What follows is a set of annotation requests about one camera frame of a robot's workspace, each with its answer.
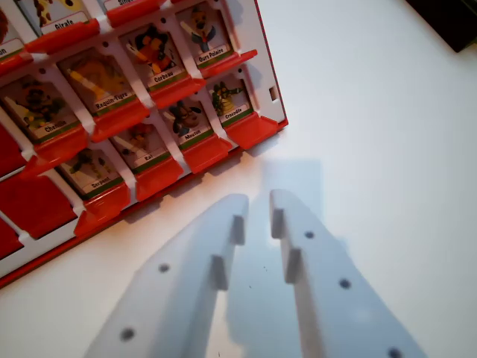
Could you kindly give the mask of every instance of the guess who game board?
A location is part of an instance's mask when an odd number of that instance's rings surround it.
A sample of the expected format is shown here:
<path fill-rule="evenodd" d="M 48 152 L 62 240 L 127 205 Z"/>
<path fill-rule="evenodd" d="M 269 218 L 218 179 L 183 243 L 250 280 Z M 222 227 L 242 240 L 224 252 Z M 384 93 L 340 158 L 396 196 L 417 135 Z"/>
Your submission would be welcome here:
<path fill-rule="evenodd" d="M 287 124 L 255 0 L 3 1 L 0 287 Z"/>

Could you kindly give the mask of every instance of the white divider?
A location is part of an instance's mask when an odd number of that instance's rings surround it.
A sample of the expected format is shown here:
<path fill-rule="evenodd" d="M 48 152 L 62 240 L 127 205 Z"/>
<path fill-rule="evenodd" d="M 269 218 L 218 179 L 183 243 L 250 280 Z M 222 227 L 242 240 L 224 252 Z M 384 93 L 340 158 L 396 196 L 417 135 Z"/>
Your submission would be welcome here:
<path fill-rule="evenodd" d="M 161 24 L 160 28 L 164 28 L 165 31 L 171 34 L 172 40 L 176 45 L 177 52 L 179 52 L 180 58 L 182 58 L 184 67 L 186 67 L 187 72 L 193 78 L 202 78 L 202 74 L 200 73 L 197 65 L 195 64 L 194 58 L 189 50 L 189 47 L 186 43 L 186 38 L 182 34 L 182 30 L 180 29 L 179 22 L 176 20 L 175 14 L 172 14 L 168 17 L 165 17 L 165 24 Z"/>
<path fill-rule="evenodd" d="M 76 191 L 70 187 L 70 185 L 64 181 L 64 179 L 57 173 L 56 170 L 50 169 L 47 172 L 42 173 L 57 186 L 57 188 L 66 196 L 69 200 L 69 203 L 72 205 L 73 213 L 75 213 L 78 217 L 84 211 L 83 200 L 78 196 Z"/>
<path fill-rule="evenodd" d="M 161 137 L 165 147 L 171 153 L 171 156 L 174 158 L 174 160 L 182 167 L 184 173 L 182 173 L 181 177 L 191 173 L 192 171 L 184 160 L 182 152 L 177 146 L 177 143 L 174 141 L 171 132 L 169 132 L 167 129 L 167 126 L 165 125 L 165 122 L 157 109 L 151 111 L 149 118 L 147 118 L 144 123 L 151 123 L 157 129 L 157 132 L 159 133 L 159 136 Z"/>
<path fill-rule="evenodd" d="M 79 119 L 85 131 L 88 132 L 88 134 L 92 134 L 95 130 L 95 122 L 92 119 L 91 113 L 84 107 L 83 102 L 69 85 L 66 78 L 63 77 L 56 63 L 51 63 L 49 66 L 43 67 L 43 69 L 45 70 L 44 74 L 41 74 L 40 71 L 36 71 L 34 77 L 42 82 L 51 82 L 58 92 L 63 95 L 64 100 L 72 109 L 76 118 Z"/>
<path fill-rule="evenodd" d="M 106 139 L 99 143 L 91 142 L 88 145 L 88 147 L 91 149 L 101 149 L 104 152 L 104 154 L 108 157 L 108 159 L 114 165 L 116 171 L 119 173 L 119 175 L 122 176 L 122 178 L 124 179 L 124 182 L 126 183 L 127 187 L 130 190 L 130 198 L 131 198 L 130 205 L 136 203 L 137 202 L 136 178 L 134 177 L 134 174 L 127 166 L 126 162 L 123 161 L 123 159 L 121 158 L 121 155 L 113 147 L 113 144 L 111 144 L 111 142 L 108 139 Z"/>
<path fill-rule="evenodd" d="M 16 144 L 22 149 L 22 157 L 25 160 L 29 160 L 32 155 L 35 154 L 33 144 L 13 122 L 13 120 L 7 115 L 7 113 L 0 107 L 0 124 L 3 125 L 5 130 L 12 136 Z"/>

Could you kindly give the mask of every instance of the mounting hole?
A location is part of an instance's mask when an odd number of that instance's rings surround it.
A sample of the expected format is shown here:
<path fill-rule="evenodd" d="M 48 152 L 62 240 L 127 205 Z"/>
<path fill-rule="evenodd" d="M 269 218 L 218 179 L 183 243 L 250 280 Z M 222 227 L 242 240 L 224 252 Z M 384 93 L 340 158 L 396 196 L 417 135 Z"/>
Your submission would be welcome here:
<path fill-rule="evenodd" d="M 125 328 L 121 332 L 121 340 L 123 342 L 127 342 L 131 340 L 136 333 L 134 332 L 134 329 L 132 328 Z"/>
<path fill-rule="evenodd" d="M 340 286 L 344 289 L 349 289 L 351 287 L 351 282 L 349 282 L 346 278 L 340 280 Z"/>
<path fill-rule="evenodd" d="M 402 353 L 399 349 L 397 348 L 391 348 L 389 351 L 388 351 L 388 356 L 390 358 L 402 358 Z"/>
<path fill-rule="evenodd" d="M 169 271 L 171 267 L 167 263 L 163 263 L 162 265 L 159 266 L 159 271 L 164 273 Z"/>
<path fill-rule="evenodd" d="M 278 89 L 277 86 L 270 87 L 268 89 L 270 92 L 270 98 L 272 102 L 275 102 L 278 99 Z"/>

